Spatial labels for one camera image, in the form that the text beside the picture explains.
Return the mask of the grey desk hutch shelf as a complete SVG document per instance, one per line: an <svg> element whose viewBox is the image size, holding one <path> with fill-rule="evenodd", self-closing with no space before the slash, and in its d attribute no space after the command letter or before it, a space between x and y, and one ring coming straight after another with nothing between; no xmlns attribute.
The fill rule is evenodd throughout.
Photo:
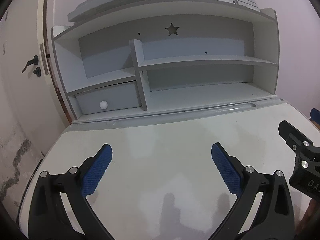
<svg viewBox="0 0 320 240"><path fill-rule="evenodd" d="M60 88L75 123L249 109L277 100L272 8L216 0L89 0L54 26ZM85 115L76 94L136 81L142 105Z"/></svg>

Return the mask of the grey drawer with white knob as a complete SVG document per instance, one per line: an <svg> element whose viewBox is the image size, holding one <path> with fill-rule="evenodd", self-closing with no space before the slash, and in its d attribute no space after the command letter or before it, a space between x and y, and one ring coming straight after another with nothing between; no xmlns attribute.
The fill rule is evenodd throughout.
<svg viewBox="0 0 320 240"><path fill-rule="evenodd" d="M75 98L85 115L142 105L136 81L89 90L76 94Z"/></svg>

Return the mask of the white door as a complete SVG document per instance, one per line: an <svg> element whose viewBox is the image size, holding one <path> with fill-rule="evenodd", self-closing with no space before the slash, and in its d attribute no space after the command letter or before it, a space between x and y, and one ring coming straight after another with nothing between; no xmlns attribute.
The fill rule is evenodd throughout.
<svg viewBox="0 0 320 240"><path fill-rule="evenodd" d="M1 19L1 202L16 210L40 159L68 125L48 66L47 0L12 0ZM27 62L37 55L36 66Z"/></svg>

